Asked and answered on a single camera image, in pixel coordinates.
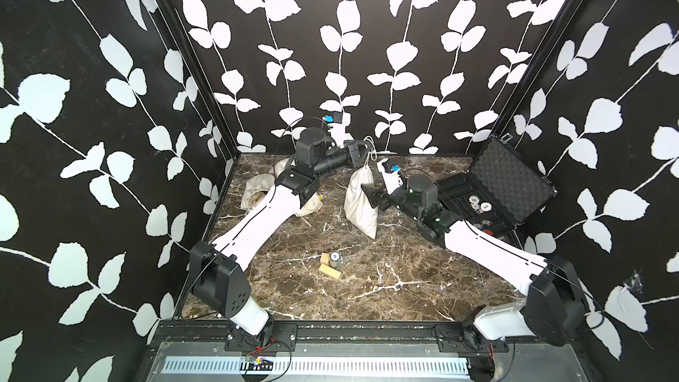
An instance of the black metal frame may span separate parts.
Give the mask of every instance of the black metal frame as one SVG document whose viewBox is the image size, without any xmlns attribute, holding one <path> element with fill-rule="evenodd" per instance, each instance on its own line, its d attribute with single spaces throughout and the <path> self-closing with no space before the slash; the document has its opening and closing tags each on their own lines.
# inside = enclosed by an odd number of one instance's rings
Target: black metal frame
<svg viewBox="0 0 679 382">
<path fill-rule="evenodd" d="M 501 135 L 505 131 L 514 112 L 516 112 L 516 109 L 528 95 L 528 91 L 533 84 L 533 81 L 537 79 L 538 74 L 542 71 L 548 58 L 555 52 L 554 49 L 559 43 L 559 39 L 564 34 L 568 24 L 580 8 L 582 1 L 583 0 L 565 0 L 561 11 L 559 11 L 557 17 L 552 24 L 550 24 L 545 37 L 542 38 L 535 54 L 533 54 L 533 57 L 529 61 L 528 69 L 523 74 L 521 81 L 516 85 L 509 96 L 509 99 L 507 99 L 505 107 L 500 111 L 500 116 L 493 125 L 493 134 Z"/>
<path fill-rule="evenodd" d="M 205 106 L 208 107 L 210 114 L 214 115 L 215 125 L 219 128 L 222 134 L 222 138 L 225 141 L 227 149 L 231 156 L 236 159 L 240 156 L 240 151 L 237 149 L 236 140 L 233 138 L 229 127 L 226 125 L 226 120 L 224 119 L 224 114 L 221 108 L 217 104 L 210 84 L 208 83 L 207 76 L 200 65 L 198 56 L 191 45 L 191 40 L 184 29 L 184 25 L 181 22 L 179 13 L 177 13 L 176 7 L 174 6 L 172 0 L 156 0 L 158 4 L 158 11 L 161 13 L 163 20 L 167 25 L 167 29 L 170 35 L 174 39 L 177 48 L 181 56 L 184 58 L 187 69 L 193 76 L 198 86 L 198 91 L 201 97 L 203 97 Z"/>
<path fill-rule="evenodd" d="M 487 350 L 471 351 L 463 343 L 443 338 L 439 332 L 459 326 L 458 322 L 347 322 L 333 320 L 282 320 L 274 324 L 274 334 L 290 347 L 294 353 L 296 343 L 304 344 L 431 344 L 437 345 L 440 352 L 456 353 L 458 357 L 468 358 L 470 362 L 484 366 L 490 354 Z M 235 324 L 229 320 L 177 320 L 163 321 L 158 325 L 151 343 L 145 350 L 137 374 L 133 382 L 144 382 L 151 371 L 151 366 L 162 343 L 165 342 L 206 342 L 224 343 L 224 351 L 243 353 L 252 347 L 239 342 Z M 493 343 L 493 353 L 510 353 L 516 345 L 543 343 L 531 336 L 508 337 Z M 585 371 L 588 380 L 600 381 L 601 375 L 591 364 L 587 354 L 576 339 L 569 340 L 578 361 Z M 281 344 L 272 344 L 268 353 L 288 351 Z"/>
</svg>

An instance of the metal mounting plate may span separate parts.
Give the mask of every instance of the metal mounting plate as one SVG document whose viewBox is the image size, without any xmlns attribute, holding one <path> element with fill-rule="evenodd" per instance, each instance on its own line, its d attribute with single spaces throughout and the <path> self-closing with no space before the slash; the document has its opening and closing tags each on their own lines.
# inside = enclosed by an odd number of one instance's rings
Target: metal mounting plate
<svg viewBox="0 0 679 382">
<path fill-rule="evenodd" d="M 236 329 L 235 326 L 231 328 L 231 335 L 233 339 L 227 340 L 224 344 L 224 351 L 229 352 L 250 352 L 255 349 L 254 346 L 246 342 L 241 329 Z M 276 336 L 276 342 L 271 344 L 267 352 L 287 352 L 288 349 L 281 344 L 285 343 L 290 347 L 290 351 L 295 351 L 295 344 L 297 342 L 297 325 L 293 323 L 274 323 L 274 332 L 272 337 Z"/>
</svg>

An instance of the drawstring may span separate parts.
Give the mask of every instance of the drawstring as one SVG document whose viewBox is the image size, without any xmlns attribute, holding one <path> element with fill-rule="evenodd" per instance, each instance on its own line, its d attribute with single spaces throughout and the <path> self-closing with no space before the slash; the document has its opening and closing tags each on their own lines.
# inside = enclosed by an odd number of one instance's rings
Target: drawstring
<svg viewBox="0 0 679 382">
<path fill-rule="evenodd" d="M 370 145 L 372 145 L 372 147 L 373 147 L 372 149 L 370 149 L 370 150 L 368 151 L 368 156 L 367 156 L 367 158 L 365 159 L 365 164 L 363 164 L 363 167 L 364 167 L 364 168 L 368 168 L 368 167 L 369 167 L 368 162 L 369 162 L 369 160 L 370 160 L 371 158 L 372 158 L 373 161 L 377 161 L 377 160 L 378 160 L 378 150 L 375 148 L 375 141 L 373 140 L 372 137 L 370 137 L 370 136 L 365 136 L 365 137 L 363 138 L 363 141 L 369 141 L 369 142 L 370 142 Z"/>
</svg>

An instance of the black cable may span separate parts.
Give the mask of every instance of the black cable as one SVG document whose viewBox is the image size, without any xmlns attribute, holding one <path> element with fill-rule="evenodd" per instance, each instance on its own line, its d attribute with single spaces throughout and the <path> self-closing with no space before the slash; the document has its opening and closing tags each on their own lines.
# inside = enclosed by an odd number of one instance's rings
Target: black cable
<svg viewBox="0 0 679 382">
<path fill-rule="evenodd" d="M 274 194 L 271 195 L 271 200 L 269 200 L 269 203 L 271 203 L 271 201 L 274 200 L 274 195 L 276 195 L 276 186 L 274 186 Z M 261 213 L 261 212 L 264 211 L 265 209 L 266 209 L 266 207 L 260 209 L 260 210 L 259 210 L 259 211 L 258 211 L 258 212 L 250 219 L 250 220 L 246 221 L 245 224 L 243 225 L 243 227 L 240 228 L 240 230 L 238 231 L 238 233 L 237 233 L 235 236 L 233 236 L 233 239 L 235 239 L 236 237 L 238 237 L 238 235 L 240 234 L 240 232 L 242 232 L 242 231 L 247 227 L 247 225 L 250 224 L 250 222 L 251 222 L 252 220 L 254 220 L 255 217 L 257 217 L 257 216 L 259 215 L 259 213 Z M 224 248 L 220 249 L 220 250 L 215 254 L 215 256 L 214 256 L 210 261 L 208 261 L 208 263 L 205 265 L 205 267 L 203 267 L 203 269 L 200 271 L 200 273 L 198 274 L 198 276 L 196 276 L 196 278 L 193 280 L 193 283 L 191 284 L 191 286 L 189 286 L 189 289 L 187 290 L 188 293 L 191 292 L 191 289 L 193 289 L 194 285 L 196 284 L 196 282 L 198 281 L 198 279 L 200 279 L 200 276 L 202 276 L 203 272 L 205 272 L 205 271 L 208 269 L 208 267 L 210 266 L 210 264 L 212 264 L 213 261 L 219 256 L 219 254 L 221 254 L 221 252 L 224 251 L 224 250 L 226 249 L 226 247 L 229 246 L 229 245 L 230 245 L 230 243 L 227 243 L 227 244 L 224 246 Z"/>
<path fill-rule="evenodd" d="M 201 314 L 200 316 L 196 316 L 195 318 L 190 318 L 190 319 L 186 319 L 186 320 L 195 320 L 195 319 L 203 318 L 205 316 L 209 316 L 210 314 L 217 314 L 217 313 L 218 313 L 218 311 L 211 311 L 209 313 Z"/>
<path fill-rule="evenodd" d="M 284 342 L 280 342 L 280 341 L 276 341 L 276 342 L 283 344 L 283 346 L 287 348 L 288 354 L 290 354 L 290 361 L 288 361 L 288 366 L 285 368 L 285 371 L 283 373 L 281 373 L 279 376 L 273 378 L 272 380 L 270 380 L 268 382 L 274 382 L 274 381 L 277 381 L 278 379 L 282 378 L 288 372 L 288 370 L 290 370 L 290 366 L 293 364 L 293 352 L 290 349 L 290 347 L 288 346 L 288 344 L 285 344 Z"/>
<path fill-rule="evenodd" d="M 507 375 L 509 375 L 509 370 L 511 370 L 511 365 L 514 364 L 514 355 L 516 354 L 516 341 L 512 343 L 512 353 L 511 353 L 511 360 L 509 362 L 509 366 L 507 366 L 507 371 L 503 375 L 503 377 L 499 378 L 496 382 L 502 382 L 505 380 Z"/>
<path fill-rule="evenodd" d="M 505 251 L 505 252 L 508 252 L 508 253 L 510 253 L 510 254 L 512 254 L 512 255 L 514 255 L 514 256 L 517 256 L 517 257 L 519 257 L 519 258 L 521 258 L 521 259 L 524 259 L 525 261 L 529 262 L 530 264 L 533 264 L 533 265 L 535 265 L 535 266 L 541 268 L 542 270 L 548 271 L 549 273 L 552 273 L 553 275 L 562 278 L 563 280 L 565 280 L 565 281 L 568 282 L 569 284 L 573 285 L 574 288 L 580 290 L 584 295 L 588 296 L 588 297 L 592 300 L 592 302 L 594 302 L 594 305 L 595 305 L 595 306 L 598 306 L 599 309 L 600 309 L 600 311 L 601 311 L 601 322 L 599 322 L 599 324 L 597 324 L 596 326 L 591 327 L 590 329 L 596 329 L 596 328 L 598 328 L 598 327 L 600 327 L 601 325 L 604 324 L 604 322 L 606 321 L 606 316 L 604 316 L 604 312 L 605 312 L 605 311 L 604 311 L 604 308 L 603 308 L 603 307 L 601 306 L 601 304 L 599 304 L 599 302 L 598 302 L 597 300 L 595 300 L 594 297 L 593 297 L 592 295 L 590 295 L 587 291 L 585 291 L 584 289 L 582 289 L 580 286 L 574 284 L 574 283 L 571 282 L 570 280 L 566 279 L 564 276 L 561 276 L 560 274 L 556 273 L 555 271 L 552 271 L 552 270 L 548 269 L 547 267 L 543 267 L 543 266 L 539 265 L 539 264 L 536 263 L 536 262 L 532 262 L 532 261 L 530 261 L 530 260 L 528 260 L 528 259 L 525 259 L 525 258 L 523 258 L 523 257 L 521 257 L 521 256 L 518 256 L 518 255 L 514 254 L 512 251 L 505 250 L 503 247 L 497 245 L 495 242 L 490 242 L 488 239 L 484 238 L 483 236 L 479 236 L 476 232 L 474 232 L 474 231 L 471 229 L 471 226 L 469 225 L 469 223 L 468 223 L 466 220 L 463 220 L 463 221 L 464 221 L 464 224 L 466 224 L 467 227 L 469 227 L 469 230 L 470 230 L 472 233 L 474 233 L 475 235 L 477 235 L 477 238 L 483 239 L 484 241 L 486 241 L 486 242 L 488 242 L 488 243 L 490 243 L 490 244 L 492 244 L 492 245 L 495 245 L 497 248 L 499 248 L 499 249 L 501 249 L 501 250 L 503 250 L 503 251 Z M 550 263 L 550 264 L 553 265 L 554 267 L 558 268 L 559 270 L 564 271 L 563 268 L 561 268 L 561 267 L 559 267 L 559 266 L 557 266 L 557 265 L 555 265 L 555 264 L 553 264 L 553 263 Z"/>
<path fill-rule="evenodd" d="M 441 187 L 441 185 L 436 181 L 436 179 L 434 179 L 434 177 L 431 176 L 431 174 L 429 174 L 429 173 L 425 172 L 423 169 L 417 168 L 417 167 L 412 167 L 412 168 L 409 168 L 409 169 L 405 169 L 405 170 L 403 170 L 403 172 L 405 173 L 405 172 L 408 172 L 408 171 L 410 171 L 410 170 L 417 170 L 417 171 L 419 171 L 419 172 L 422 172 L 422 173 L 427 174 L 427 176 L 429 176 L 429 178 L 436 184 L 436 186 L 439 188 L 439 190 L 442 191 L 444 194 L 446 194 L 446 197 L 448 198 L 448 200 L 449 200 L 449 201 L 455 206 L 455 208 L 457 208 L 458 211 L 460 212 L 460 208 L 458 207 L 458 205 L 453 201 L 453 199 L 448 195 L 448 193 L 447 193 L 446 191 L 444 191 L 444 189 Z M 543 266 L 539 265 L 539 264 L 536 263 L 536 262 L 532 262 L 532 261 L 530 261 L 530 260 L 528 260 L 528 259 L 525 259 L 525 258 L 522 257 L 522 256 L 518 256 L 518 255 L 514 254 L 512 251 L 505 250 L 503 247 L 497 245 L 495 242 L 490 242 L 488 239 L 484 238 L 483 236 L 478 235 L 478 234 L 474 231 L 474 229 L 471 228 L 471 226 L 469 225 L 469 222 L 468 222 L 467 220 L 463 220 L 463 221 L 464 221 L 464 224 L 467 225 L 467 227 L 469 228 L 469 230 L 470 230 L 472 233 L 474 233 L 475 235 L 477 235 L 477 237 L 480 237 L 480 238 L 483 239 L 484 241 L 486 241 L 486 242 L 488 242 L 488 243 L 490 243 L 490 244 L 496 246 L 497 248 L 499 248 L 499 249 L 501 249 L 501 250 L 503 250 L 503 251 L 505 251 L 505 252 L 508 252 L 508 253 L 510 253 L 510 254 L 512 254 L 512 255 L 514 255 L 514 256 L 520 258 L 520 259 L 523 259 L 523 260 L 525 260 L 525 261 L 527 261 L 527 262 L 529 262 L 529 263 L 531 263 L 531 264 L 533 264 L 533 265 L 536 265 L 537 267 L 542 268 L 543 270 L 546 270 L 546 271 L 548 271 L 549 273 L 552 273 L 552 274 L 555 275 L 555 276 L 561 277 L 563 280 L 565 280 L 565 281 L 568 282 L 569 284 L 573 285 L 576 289 L 579 289 L 585 296 L 588 296 L 588 297 L 590 298 L 590 300 L 592 300 L 592 302 L 594 303 L 595 306 L 599 307 L 599 310 L 600 310 L 600 312 L 601 312 L 601 321 L 600 321 L 599 324 L 597 324 L 596 326 L 590 327 L 590 329 L 596 329 L 596 328 L 598 328 L 598 327 L 600 327 L 601 325 L 604 324 L 604 322 L 606 321 L 606 316 L 604 315 L 604 313 L 605 313 L 604 308 L 601 306 L 601 304 L 599 304 L 599 302 L 598 302 L 596 299 L 594 299 L 594 297 L 593 297 L 590 293 L 588 293 L 587 291 L 585 291 L 584 289 L 582 289 L 582 287 L 580 287 L 580 286 L 574 284 L 573 282 L 571 282 L 570 280 L 568 280 L 568 279 L 566 279 L 565 277 L 561 276 L 560 274 L 558 274 L 558 273 L 556 273 L 556 272 L 554 272 L 554 271 L 552 271 L 552 270 L 549 270 L 549 269 L 546 268 L 546 267 L 543 267 Z M 559 270 L 563 271 L 564 274 L 565 274 L 565 270 L 564 270 L 563 268 L 561 268 L 561 267 L 559 267 L 559 266 L 557 266 L 557 265 L 555 265 L 555 264 L 553 264 L 553 263 L 550 263 L 550 264 L 553 265 L 554 267 L 558 268 Z"/>
</svg>

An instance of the red wire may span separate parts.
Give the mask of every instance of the red wire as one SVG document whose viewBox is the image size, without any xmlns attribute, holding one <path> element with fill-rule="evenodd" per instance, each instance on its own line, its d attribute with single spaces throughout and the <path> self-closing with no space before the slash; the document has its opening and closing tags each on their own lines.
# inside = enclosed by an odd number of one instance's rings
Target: red wire
<svg viewBox="0 0 679 382">
<path fill-rule="evenodd" d="M 272 339 L 265 347 L 262 347 L 262 348 L 257 347 L 257 349 L 256 349 L 255 351 L 251 351 L 251 352 L 245 354 L 245 356 L 247 357 L 247 356 L 250 355 L 251 353 L 259 353 L 259 352 L 262 352 L 262 351 L 264 351 L 265 349 L 267 349 L 268 347 L 270 347 L 271 344 L 273 344 L 274 342 L 276 342 L 276 336 L 274 336 L 274 338 L 273 338 L 273 339 Z"/>
</svg>

